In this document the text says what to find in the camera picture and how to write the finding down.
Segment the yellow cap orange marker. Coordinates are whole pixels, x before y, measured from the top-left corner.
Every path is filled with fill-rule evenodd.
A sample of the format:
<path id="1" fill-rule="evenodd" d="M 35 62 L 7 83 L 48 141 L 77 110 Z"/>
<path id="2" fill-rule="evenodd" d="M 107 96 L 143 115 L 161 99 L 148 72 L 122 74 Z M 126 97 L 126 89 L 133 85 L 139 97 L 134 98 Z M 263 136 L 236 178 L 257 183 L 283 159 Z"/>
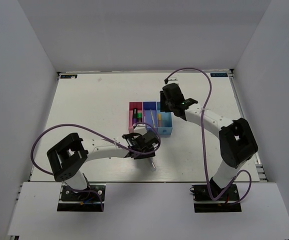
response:
<path id="1" fill-rule="evenodd" d="M 163 119 L 162 119 L 162 114 L 159 113 L 157 115 L 157 118 L 158 118 L 158 127 L 161 128 L 163 126 Z"/>

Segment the orange cap grey marker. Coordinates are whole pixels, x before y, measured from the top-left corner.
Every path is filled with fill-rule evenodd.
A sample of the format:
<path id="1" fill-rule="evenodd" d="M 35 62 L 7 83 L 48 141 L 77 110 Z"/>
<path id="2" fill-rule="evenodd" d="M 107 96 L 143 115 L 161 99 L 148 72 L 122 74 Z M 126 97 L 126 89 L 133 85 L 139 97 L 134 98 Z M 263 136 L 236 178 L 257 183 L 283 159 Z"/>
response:
<path id="1" fill-rule="evenodd" d="M 149 162 L 150 170 L 152 172 L 156 171 L 157 168 L 152 157 L 148 158 L 148 162 Z"/>

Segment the green cap black highlighter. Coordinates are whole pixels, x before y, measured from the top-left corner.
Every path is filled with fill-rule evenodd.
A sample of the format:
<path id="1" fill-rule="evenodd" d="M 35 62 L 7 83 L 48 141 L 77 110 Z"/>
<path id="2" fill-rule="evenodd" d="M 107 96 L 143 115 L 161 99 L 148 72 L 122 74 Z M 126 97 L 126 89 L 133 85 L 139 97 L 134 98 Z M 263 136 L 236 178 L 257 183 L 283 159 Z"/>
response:
<path id="1" fill-rule="evenodd" d="M 143 114 L 141 112 L 139 112 L 137 114 L 137 122 L 138 123 L 142 123 L 143 122 Z"/>

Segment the purple cap black highlighter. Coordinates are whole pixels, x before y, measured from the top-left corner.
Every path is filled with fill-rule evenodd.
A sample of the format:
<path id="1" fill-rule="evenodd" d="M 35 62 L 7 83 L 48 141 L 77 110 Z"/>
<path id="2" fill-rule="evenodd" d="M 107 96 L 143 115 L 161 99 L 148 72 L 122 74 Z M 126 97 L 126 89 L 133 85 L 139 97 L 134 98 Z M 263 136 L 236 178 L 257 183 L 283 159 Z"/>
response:
<path id="1" fill-rule="evenodd" d="M 134 108 L 133 111 L 132 111 L 132 124 L 136 124 L 138 122 L 138 109 L 137 108 Z"/>

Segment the yellow gel pen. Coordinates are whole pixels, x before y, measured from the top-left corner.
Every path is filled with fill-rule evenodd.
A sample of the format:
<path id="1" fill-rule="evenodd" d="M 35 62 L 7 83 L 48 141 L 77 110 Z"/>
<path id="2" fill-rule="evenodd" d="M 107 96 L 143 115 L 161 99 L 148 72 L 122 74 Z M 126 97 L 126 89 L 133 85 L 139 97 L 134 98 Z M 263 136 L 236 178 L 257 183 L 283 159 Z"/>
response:
<path id="1" fill-rule="evenodd" d="M 150 114 L 151 114 L 151 119 L 152 119 L 152 125 L 155 129 L 158 128 L 158 120 L 157 120 L 157 114 L 155 110 L 150 110 Z"/>

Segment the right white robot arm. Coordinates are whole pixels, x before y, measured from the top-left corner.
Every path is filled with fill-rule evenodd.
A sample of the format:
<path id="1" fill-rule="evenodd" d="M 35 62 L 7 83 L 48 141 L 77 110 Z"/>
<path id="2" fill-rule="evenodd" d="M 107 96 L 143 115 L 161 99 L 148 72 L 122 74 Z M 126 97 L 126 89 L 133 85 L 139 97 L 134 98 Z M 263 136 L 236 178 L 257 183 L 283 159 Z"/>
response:
<path id="1" fill-rule="evenodd" d="M 192 98 L 185 99 L 176 83 L 165 85 L 160 91 L 160 110 L 172 112 L 176 117 L 201 127 L 203 160 L 208 191 L 211 199 L 223 199 L 229 186 L 237 178 L 242 166 L 250 160 L 259 147 L 248 121 L 230 119 L 207 109 Z M 219 140 L 222 162 L 212 178 L 208 177 L 205 131 Z"/>

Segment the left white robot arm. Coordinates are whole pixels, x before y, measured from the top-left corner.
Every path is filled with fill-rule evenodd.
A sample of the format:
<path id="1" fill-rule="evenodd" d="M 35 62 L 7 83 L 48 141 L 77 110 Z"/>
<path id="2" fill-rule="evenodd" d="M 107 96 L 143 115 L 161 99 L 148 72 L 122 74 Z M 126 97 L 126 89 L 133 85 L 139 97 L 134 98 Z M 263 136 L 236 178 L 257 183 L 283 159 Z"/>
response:
<path id="1" fill-rule="evenodd" d="M 155 156 L 155 146 L 160 138 L 152 131 L 145 134 L 129 133 L 110 142 L 108 140 L 91 140 L 85 148 L 83 139 L 74 132 L 47 151 L 54 180 L 65 182 L 73 194 L 80 200 L 90 195 L 90 187 L 80 172 L 82 165 L 88 161 L 106 158 L 132 158 L 135 160 Z"/>

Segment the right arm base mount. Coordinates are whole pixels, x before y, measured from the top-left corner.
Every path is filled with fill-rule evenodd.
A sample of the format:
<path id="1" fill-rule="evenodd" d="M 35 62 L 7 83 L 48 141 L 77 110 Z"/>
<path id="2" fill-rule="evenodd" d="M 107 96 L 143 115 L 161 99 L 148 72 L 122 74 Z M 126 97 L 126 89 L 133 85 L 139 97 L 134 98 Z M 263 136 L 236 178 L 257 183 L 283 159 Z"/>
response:
<path id="1" fill-rule="evenodd" d="M 195 213 L 239 213 L 242 212 L 240 203 L 234 204 L 240 199 L 236 184 L 217 200 L 212 200 L 209 196 L 207 185 L 192 185 L 189 189 L 193 195 L 193 206 Z"/>

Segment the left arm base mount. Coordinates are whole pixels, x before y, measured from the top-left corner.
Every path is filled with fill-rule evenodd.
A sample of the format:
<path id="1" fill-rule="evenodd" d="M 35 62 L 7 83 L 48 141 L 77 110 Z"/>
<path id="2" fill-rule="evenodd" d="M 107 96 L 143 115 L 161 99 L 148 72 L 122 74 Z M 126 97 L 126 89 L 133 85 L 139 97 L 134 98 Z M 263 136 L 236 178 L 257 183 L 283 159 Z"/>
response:
<path id="1" fill-rule="evenodd" d="M 105 206 L 105 184 L 91 184 L 90 189 L 94 192 L 74 192 L 66 185 L 61 187 L 57 204 L 58 212 L 102 212 Z"/>

